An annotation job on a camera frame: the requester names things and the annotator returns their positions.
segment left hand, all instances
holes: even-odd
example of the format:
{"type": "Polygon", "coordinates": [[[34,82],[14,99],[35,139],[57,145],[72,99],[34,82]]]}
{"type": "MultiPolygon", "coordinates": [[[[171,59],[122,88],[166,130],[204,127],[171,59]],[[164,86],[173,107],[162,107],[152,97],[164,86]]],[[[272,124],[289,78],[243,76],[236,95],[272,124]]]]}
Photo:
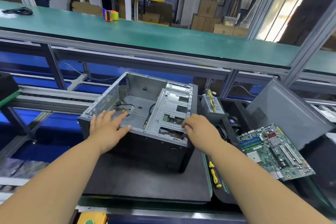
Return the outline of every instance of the left hand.
{"type": "Polygon", "coordinates": [[[128,125],[118,130],[121,121],[127,116],[127,112],[111,121],[111,117],[115,112],[115,110],[110,112],[103,111],[98,117],[95,115],[92,117],[90,136],[87,140],[97,144],[101,154],[111,150],[131,129],[131,125],[128,125]]]}

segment green tabletop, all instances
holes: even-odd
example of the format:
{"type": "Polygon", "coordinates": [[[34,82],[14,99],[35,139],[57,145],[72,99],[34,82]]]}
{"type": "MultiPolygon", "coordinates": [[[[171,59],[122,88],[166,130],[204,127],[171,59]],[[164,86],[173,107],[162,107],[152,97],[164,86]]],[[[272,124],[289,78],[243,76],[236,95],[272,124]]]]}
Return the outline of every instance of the green tabletop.
{"type": "MultiPolygon", "coordinates": [[[[0,1],[0,10],[20,6],[22,4],[0,1]]],[[[39,6],[33,7],[32,10],[34,12],[32,16],[0,18],[0,28],[54,34],[58,38],[78,37],[82,41],[100,40],[111,44],[127,44],[271,66],[288,66],[299,51],[297,46],[247,40],[236,36],[126,20],[106,22],[103,17],[39,6]]],[[[336,55],[333,52],[319,51],[307,69],[336,74],[336,55]]]]}

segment conveyor rail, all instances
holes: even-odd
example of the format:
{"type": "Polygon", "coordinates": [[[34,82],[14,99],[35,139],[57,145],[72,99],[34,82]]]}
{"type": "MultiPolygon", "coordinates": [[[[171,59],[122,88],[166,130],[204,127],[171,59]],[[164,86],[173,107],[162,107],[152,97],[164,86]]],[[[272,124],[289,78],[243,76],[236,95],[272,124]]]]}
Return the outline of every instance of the conveyor rail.
{"type": "Polygon", "coordinates": [[[22,93],[8,105],[24,109],[82,114],[100,94],[20,86],[22,93]]]}

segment right arm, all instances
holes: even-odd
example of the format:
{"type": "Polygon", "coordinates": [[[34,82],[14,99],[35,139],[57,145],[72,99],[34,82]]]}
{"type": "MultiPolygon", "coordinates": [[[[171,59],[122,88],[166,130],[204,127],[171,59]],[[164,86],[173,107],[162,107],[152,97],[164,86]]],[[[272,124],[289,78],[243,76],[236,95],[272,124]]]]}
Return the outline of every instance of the right arm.
{"type": "Polygon", "coordinates": [[[183,127],[195,147],[215,164],[248,223],[332,223],[240,150],[222,140],[204,116],[193,114],[183,122],[183,127]]]}

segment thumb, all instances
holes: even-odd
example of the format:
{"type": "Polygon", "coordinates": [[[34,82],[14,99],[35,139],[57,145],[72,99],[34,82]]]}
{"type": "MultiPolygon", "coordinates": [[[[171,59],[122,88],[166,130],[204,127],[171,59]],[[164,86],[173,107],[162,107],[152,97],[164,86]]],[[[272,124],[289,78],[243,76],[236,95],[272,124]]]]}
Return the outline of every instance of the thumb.
{"type": "Polygon", "coordinates": [[[184,128],[185,128],[185,130],[187,130],[187,134],[188,134],[188,136],[190,136],[190,135],[193,134],[194,131],[193,131],[193,129],[192,129],[191,126],[189,126],[189,125],[185,125],[184,128]]]}
{"type": "Polygon", "coordinates": [[[122,138],[122,137],[124,137],[124,136],[128,133],[128,131],[131,130],[131,128],[132,128],[131,125],[122,127],[121,129],[119,129],[119,130],[117,131],[117,135],[118,135],[120,138],[122,138]]]}

